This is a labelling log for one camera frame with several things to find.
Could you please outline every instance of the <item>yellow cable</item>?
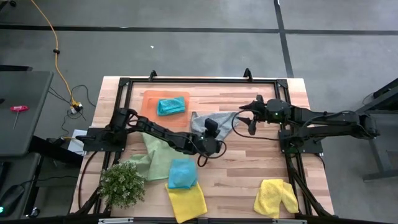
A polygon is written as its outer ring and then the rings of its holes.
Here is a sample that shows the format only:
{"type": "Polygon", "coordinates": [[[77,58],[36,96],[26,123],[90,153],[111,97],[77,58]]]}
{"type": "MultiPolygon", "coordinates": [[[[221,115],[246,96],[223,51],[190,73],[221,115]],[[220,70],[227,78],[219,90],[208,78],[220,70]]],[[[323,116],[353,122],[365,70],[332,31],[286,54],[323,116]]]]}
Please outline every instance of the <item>yellow cable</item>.
{"type": "MultiPolygon", "coordinates": [[[[36,6],[37,10],[39,10],[39,12],[41,13],[41,15],[44,17],[44,19],[47,21],[47,23],[49,24],[49,26],[51,27],[52,32],[54,33],[55,36],[55,50],[58,50],[58,37],[57,37],[57,33],[55,33],[54,28],[51,25],[51,22],[49,21],[49,19],[45,16],[45,14],[40,10],[40,8],[38,7],[38,5],[36,5],[36,3],[34,2],[34,0],[30,0],[33,5],[36,6]]],[[[67,86],[70,98],[72,99],[72,105],[78,105],[78,103],[75,101],[75,99],[73,98],[72,92],[69,89],[69,85],[68,82],[66,81],[66,79],[63,77],[60,69],[58,68],[58,53],[55,53],[55,69],[57,70],[58,74],[60,75],[60,77],[62,78],[63,82],[65,83],[65,85],[67,86]]]]}

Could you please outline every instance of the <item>small plant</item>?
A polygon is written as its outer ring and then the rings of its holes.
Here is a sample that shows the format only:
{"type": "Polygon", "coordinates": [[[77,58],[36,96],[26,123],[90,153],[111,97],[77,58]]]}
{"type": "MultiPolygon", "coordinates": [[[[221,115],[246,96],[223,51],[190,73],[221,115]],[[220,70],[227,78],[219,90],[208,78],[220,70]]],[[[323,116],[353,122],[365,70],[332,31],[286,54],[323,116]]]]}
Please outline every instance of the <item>small plant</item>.
{"type": "Polygon", "coordinates": [[[102,171],[99,194],[109,205],[128,208],[144,201],[144,181],[132,162],[115,164],[102,171]]]}

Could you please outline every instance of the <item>wooden tabletop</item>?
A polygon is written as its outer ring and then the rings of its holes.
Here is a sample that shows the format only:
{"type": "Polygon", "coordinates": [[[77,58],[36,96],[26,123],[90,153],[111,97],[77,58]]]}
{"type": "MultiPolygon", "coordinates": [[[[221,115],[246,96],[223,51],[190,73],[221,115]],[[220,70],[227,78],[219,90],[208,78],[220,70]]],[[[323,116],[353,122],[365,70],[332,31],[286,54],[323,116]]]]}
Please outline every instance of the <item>wooden tabletop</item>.
{"type": "MultiPolygon", "coordinates": [[[[109,123],[113,113],[119,78],[104,77],[92,127],[102,128],[109,123]]],[[[309,108],[304,80],[301,78],[287,80],[292,104],[309,108]]],[[[189,114],[196,111],[199,115],[219,111],[239,111],[239,106],[252,102],[257,94],[262,95],[264,101],[275,98],[274,87],[269,84],[135,83],[132,89],[131,108],[140,112],[146,90],[187,91],[190,93],[189,114]]],[[[172,131],[190,130],[189,125],[184,128],[166,128],[172,131]]],[[[247,128],[240,122],[236,129],[240,133],[248,134],[247,128]]],[[[279,125],[259,123],[256,136],[277,138],[278,130],[279,125]]],[[[279,142],[243,138],[232,132],[225,139],[225,143],[228,145],[228,150],[223,157],[210,159],[205,167],[198,167],[198,182],[202,187],[208,208],[208,213],[203,217],[264,218],[265,216],[259,215],[253,210],[254,199],[261,181],[264,179],[284,179],[289,182],[285,158],[280,153],[279,142]]],[[[130,158],[133,154],[145,153],[146,147],[141,134],[130,134],[127,139],[126,150],[122,154],[122,160],[130,158]]],[[[89,154],[85,156],[81,170],[89,156],[89,154]]],[[[82,204],[87,201],[98,186],[103,157],[103,152],[97,153],[88,165],[81,186],[82,204]]],[[[328,212],[333,213],[321,160],[314,155],[303,154],[303,164],[308,188],[323,207],[328,212]]],[[[127,210],[113,208],[112,217],[174,217],[169,196],[165,189],[166,182],[167,179],[146,183],[145,202],[138,202],[127,210]]],[[[77,192],[78,186],[75,189],[71,212],[78,210],[77,192]]],[[[298,194],[300,208],[304,211],[301,191],[298,191],[298,194]]],[[[281,204],[280,217],[292,218],[293,215],[289,214],[281,204]]]]}

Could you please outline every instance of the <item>yellow cloth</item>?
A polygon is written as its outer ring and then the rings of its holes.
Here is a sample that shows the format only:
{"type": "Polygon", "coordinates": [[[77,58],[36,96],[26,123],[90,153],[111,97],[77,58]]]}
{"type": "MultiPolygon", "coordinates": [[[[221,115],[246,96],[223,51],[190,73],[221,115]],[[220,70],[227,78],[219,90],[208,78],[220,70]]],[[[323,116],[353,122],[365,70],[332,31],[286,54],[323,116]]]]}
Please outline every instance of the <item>yellow cloth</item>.
{"type": "Polygon", "coordinates": [[[254,211],[271,218],[279,218],[281,201],[288,212],[299,212],[299,205],[291,184],[281,179],[263,180],[254,201],[254,211]]]}
{"type": "Polygon", "coordinates": [[[191,189],[169,189],[166,184],[166,190],[169,193],[175,219],[178,223],[207,213],[205,196],[199,183],[191,189]]]}

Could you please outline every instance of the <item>red tool handle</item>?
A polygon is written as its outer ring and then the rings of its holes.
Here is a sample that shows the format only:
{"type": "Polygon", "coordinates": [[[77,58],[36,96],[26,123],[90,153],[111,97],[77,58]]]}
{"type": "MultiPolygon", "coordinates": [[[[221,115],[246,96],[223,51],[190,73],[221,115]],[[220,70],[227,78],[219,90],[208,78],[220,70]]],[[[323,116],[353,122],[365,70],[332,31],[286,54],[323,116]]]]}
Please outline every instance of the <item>red tool handle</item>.
{"type": "Polygon", "coordinates": [[[10,107],[10,110],[15,111],[15,112],[21,112],[21,111],[29,110],[29,107],[25,106],[25,105],[12,106],[12,107],[10,107]]]}

